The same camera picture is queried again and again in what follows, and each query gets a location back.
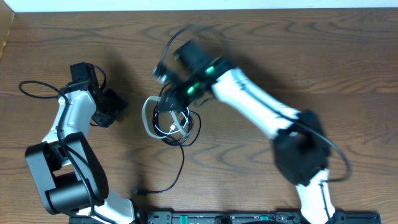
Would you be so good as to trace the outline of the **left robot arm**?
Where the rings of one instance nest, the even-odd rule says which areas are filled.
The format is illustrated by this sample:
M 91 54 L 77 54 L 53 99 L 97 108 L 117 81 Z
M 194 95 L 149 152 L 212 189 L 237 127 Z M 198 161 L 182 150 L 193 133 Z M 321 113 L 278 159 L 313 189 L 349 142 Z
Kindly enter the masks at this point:
M 107 128 L 127 103 L 106 83 L 99 67 L 71 65 L 72 80 L 57 90 L 59 108 L 42 142 L 29 146 L 25 160 L 41 201 L 50 214 L 70 223 L 134 223 L 134 206 L 110 190 L 107 176 L 86 137 L 90 126 Z

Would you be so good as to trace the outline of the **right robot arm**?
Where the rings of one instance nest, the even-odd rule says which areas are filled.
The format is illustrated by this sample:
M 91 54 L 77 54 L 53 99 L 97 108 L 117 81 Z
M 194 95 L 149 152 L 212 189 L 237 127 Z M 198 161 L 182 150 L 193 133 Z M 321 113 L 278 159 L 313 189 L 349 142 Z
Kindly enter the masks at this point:
M 159 101 L 162 111 L 180 112 L 204 92 L 212 91 L 259 128 L 271 141 L 279 172 L 297 190 L 301 214 L 309 223 L 331 223 L 335 208 L 328 191 L 330 147 L 318 116 L 291 108 L 252 82 L 242 69 L 224 57 L 213 58 L 193 40 L 174 56 L 188 72 L 187 80 L 160 61 L 154 70 L 158 81 L 172 87 Z

